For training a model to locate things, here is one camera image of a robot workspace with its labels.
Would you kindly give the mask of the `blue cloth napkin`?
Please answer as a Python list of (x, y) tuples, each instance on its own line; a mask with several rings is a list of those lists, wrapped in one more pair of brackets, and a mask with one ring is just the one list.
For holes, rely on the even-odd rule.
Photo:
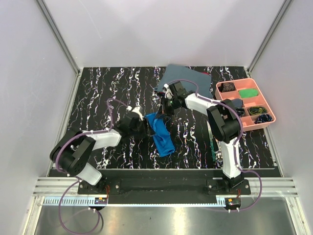
[(175, 147), (163, 120), (156, 118), (156, 113), (147, 114), (145, 118), (154, 131), (153, 140), (159, 156), (166, 157), (174, 153)]

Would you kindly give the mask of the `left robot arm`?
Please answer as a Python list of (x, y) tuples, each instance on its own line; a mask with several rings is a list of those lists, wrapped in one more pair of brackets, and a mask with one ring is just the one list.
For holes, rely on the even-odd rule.
[(106, 190), (106, 179), (102, 173), (89, 164), (92, 151), (116, 147), (121, 141), (132, 137), (142, 139), (154, 134), (154, 130), (145, 117), (130, 112), (108, 130), (95, 132), (69, 130), (52, 149), (49, 157), (60, 172), (85, 181), (92, 192), (100, 194)]

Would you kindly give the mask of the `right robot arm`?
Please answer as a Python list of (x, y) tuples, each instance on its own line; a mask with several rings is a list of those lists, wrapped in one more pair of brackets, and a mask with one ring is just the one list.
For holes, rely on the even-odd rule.
[(157, 118), (170, 117), (178, 108), (207, 115), (211, 133), (220, 143), (223, 157), (223, 177), (213, 191), (235, 193), (244, 180), (239, 160), (239, 139), (243, 134), (243, 124), (232, 101), (214, 100), (198, 94), (197, 91), (187, 91), (180, 81), (170, 85), (165, 84), (161, 92), (155, 91), (155, 93), (161, 100)]

